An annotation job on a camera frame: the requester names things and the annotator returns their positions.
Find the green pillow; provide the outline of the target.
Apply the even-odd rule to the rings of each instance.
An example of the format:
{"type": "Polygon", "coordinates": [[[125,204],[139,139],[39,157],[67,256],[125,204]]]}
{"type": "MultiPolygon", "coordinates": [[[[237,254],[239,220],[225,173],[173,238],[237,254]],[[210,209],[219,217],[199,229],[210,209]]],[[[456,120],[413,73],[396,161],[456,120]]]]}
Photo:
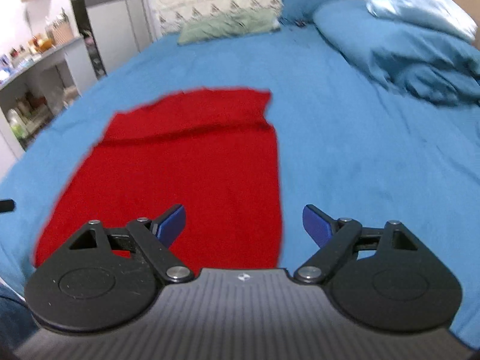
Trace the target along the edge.
{"type": "Polygon", "coordinates": [[[221,38],[272,33],[280,29],[277,13],[271,9],[239,10],[185,24],[177,44],[180,46],[221,38]]]}

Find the light blue blanket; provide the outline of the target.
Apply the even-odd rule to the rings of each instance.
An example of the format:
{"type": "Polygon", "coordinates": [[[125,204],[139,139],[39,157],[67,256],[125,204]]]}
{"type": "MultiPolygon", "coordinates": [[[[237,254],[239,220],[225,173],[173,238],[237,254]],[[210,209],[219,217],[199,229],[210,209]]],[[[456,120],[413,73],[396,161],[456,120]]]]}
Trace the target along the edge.
{"type": "Polygon", "coordinates": [[[453,0],[365,0],[368,12],[380,19],[399,20],[475,41],[478,26],[453,0]]]}

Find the dark blue pillow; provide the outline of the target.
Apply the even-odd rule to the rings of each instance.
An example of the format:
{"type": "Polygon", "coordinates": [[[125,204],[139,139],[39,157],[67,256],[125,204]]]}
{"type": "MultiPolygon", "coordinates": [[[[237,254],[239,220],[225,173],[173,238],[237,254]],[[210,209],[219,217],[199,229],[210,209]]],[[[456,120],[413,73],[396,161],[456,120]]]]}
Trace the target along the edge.
{"type": "Polygon", "coordinates": [[[313,22],[313,15],[320,6],[336,0],[281,0],[281,24],[304,26],[313,22]]]}

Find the blue duvet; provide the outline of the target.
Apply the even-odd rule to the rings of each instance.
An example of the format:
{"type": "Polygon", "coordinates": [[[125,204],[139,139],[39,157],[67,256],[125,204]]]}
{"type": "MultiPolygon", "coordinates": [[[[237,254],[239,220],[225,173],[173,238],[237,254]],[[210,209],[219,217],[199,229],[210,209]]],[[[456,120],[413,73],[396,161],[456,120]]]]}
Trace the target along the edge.
{"type": "Polygon", "coordinates": [[[479,104],[479,50],[466,41],[376,18],[363,0],[326,3],[312,18],[348,63],[382,87],[442,106],[479,104]]]}

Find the red garment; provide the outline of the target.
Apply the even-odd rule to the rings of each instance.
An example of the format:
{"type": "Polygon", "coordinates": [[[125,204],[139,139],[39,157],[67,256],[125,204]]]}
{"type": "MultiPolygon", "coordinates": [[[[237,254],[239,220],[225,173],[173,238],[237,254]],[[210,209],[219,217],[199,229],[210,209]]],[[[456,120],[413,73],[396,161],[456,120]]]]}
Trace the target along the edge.
{"type": "Polygon", "coordinates": [[[185,208],[172,252],[192,271],[278,264],[282,220],[269,91],[177,92],[113,117],[43,228],[39,267],[91,219],[107,228],[185,208]]]}

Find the blue bed sheet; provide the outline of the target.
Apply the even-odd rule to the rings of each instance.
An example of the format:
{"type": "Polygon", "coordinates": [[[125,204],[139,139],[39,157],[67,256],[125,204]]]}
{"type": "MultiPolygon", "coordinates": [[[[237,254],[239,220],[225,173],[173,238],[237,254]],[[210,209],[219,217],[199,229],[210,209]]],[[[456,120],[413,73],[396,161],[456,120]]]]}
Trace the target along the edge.
{"type": "Polygon", "coordinates": [[[377,227],[402,221],[464,292],[451,326],[479,346],[479,108],[437,107],[371,82],[309,25],[179,46],[151,44],[56,119],[1,182],[1,277],[21,292],[41,226],[114,113],[196,87],[269,89],[280,157],[284,241],[293,268],[315,250],[301,225],[312,203],[377,227]]]}

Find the white shelf unit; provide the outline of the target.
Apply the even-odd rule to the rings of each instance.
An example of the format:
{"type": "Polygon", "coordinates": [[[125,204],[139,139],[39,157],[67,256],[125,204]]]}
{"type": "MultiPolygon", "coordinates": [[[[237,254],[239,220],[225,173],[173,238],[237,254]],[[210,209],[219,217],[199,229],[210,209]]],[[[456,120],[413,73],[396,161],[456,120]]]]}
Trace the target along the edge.
{"type": "Polygon", "coordinates": [[[76,86],[78,94],[85,93],[98,81],[85,40],[77,28],[73,10],[66,10],[66,14],[72,31],[76,34],[74,38],[47,50],[1,84],[1,141],[15,159],[23,156],[24,149],[12,132],[6,114],[18,97],[29,91],[51,100],[55,89],[63,85],[63,78],[76,86]]]}

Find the grey white wardrobe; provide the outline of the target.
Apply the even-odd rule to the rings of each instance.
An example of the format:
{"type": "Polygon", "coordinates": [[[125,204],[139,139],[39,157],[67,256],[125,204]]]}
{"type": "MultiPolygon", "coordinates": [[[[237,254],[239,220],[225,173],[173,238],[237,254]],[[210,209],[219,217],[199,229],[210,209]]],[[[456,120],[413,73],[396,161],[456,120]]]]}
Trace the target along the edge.
{"type": "Polygon", "coordinates": [[[71,0],[97,77],[118,69],[153,41],[144,0],[71,0]]]}

